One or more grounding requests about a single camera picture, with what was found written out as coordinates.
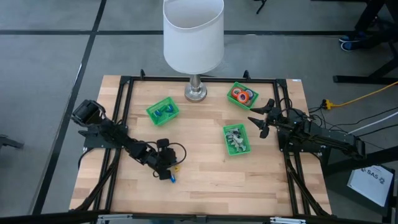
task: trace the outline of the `lamp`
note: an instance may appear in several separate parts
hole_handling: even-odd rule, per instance
[[[163,28],[166,62],[191,75],[186,99],[202,101],[207,89],[199,74],[217,67],[224,56],[224,1],[164,0]]]

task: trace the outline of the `wooden table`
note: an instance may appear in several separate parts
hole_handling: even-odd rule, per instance
[[[120,76],[104,76],[99,91],[98,103],[106,108],[108,117],[114,109],[119,80]],[[287,84],[294,108],[307,111],[301,81],[287,80]],[[284,158],[279,151],[275,128],[271,128],[266,139],[259,138],[258,128],[247,117],[264,119],[264,116],[230,103],[226,93],[231,83],[206,83],[208,95],[201,103],[185,99],[185,85],[185,82],[134,82],[127,121],[129,135],[144,141],[169,138],[170,142],[186,147],[187,158],[173,184],[154,178],[152,169],[140,165],[123,151],[111,211],[291,216]],[[259,93],[256,107],[264,106],[274,97],[271,84],[248,83],[247,86]],[[166,96],[174,99],[180,114],[162,127],[154,126],[146,108]],[[245,125],[252,152],[229,156],[223,126],[237,123]],[[177,146],[175,151],[180,159],[183,151]],[[79,206],[97,184],[103,155],[104,149],[97,149],[82,160],[70,208]],[[323,209],[331,212],[318,159],[309,153],[301,153],[301,158],[308,189]],[[100,208],[104,208],[107,191],[105,187]],[[296,188],[298,207],[303,212],[299,192]]]

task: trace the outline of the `lamp base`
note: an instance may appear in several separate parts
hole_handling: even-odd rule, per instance
[[[201,102],[206,98],[207,88],[205,84],[200,83],[198,88],[194,88],[191,83],[188,83],[185,87],[185,98],[192,103]]]

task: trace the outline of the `yellow object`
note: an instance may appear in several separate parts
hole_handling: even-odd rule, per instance
[[[384,88],[381,88],[380,90],[376,90],[376,91],[374,91],[374,92],[372,92],[372,93],[369,93],[369,94],[366,94],[366,95],[364,95],[364,96],[361,96],[361,97],[359,97],[359,98],[357,98],[357,99],[355,99],[355,100],[350,100],[349,102],[342,103],[342,104],[339,104],[339,105],[333,104],[330,100],[326,100],[326,105],[325,105],[325,106],[326,106],[326,109],[327,109],[327,110],[331,110],[331,108],[333,108],[333,107],[340,107],[340,106],[348,105],[348,104],[350,104],[350,103],[354,103],[355,101],[361,100],[361,99],[363,99],[363,98],[365,98],[365,97],[371,96],[371,95],[373,95],[373,94],[375,94],[375,93],[379,93],[379,92],[381,92],[381,91],[383,91],[383,90],[385,90],[385,89],[387,89],[387,88],[389,88],[389,87],[392,87],[392,86],[395,85],[395,84],[398,84],[398,82],[394,82],[393,84],[390,84],[390,85],[388,85],[388,86],[386,86],[386,87],[384,87]]]

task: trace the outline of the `white cable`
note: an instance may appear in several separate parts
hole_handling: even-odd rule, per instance
[[[398,114],[398,112],[395,112],[395,113],[393,113],[392,115],[390,115],[390,116],[388,116],[388,117],[385,117],[385,118],[383,118],[383,119],[380,119],[380,120],[378,120],[378,121],[375,121],[375,122],[373,122],[373,123],[371,123],[371,124],[367,124],[367,125],[365,125],[365,126],[363,126],[363,127],[361,127],[361,128],[355,129],[354,131],[350,131],[348,134],[352,134],[352,133],[354,133],[354,132],[356,132],[356,131],[362,130],[362,129],[367,128],[367,127],[369,127],[369,126],[372,126],[372,125],[374,125],[374,124],[377,124],[377,123],[380,123],[380,122],[382,122],[382,121],[385,121],[385,120],[387,120],[387,119],[389,119],[389,118],[392,118],[393,116],[395,116],[395,115],[397,115],[397,114]]]

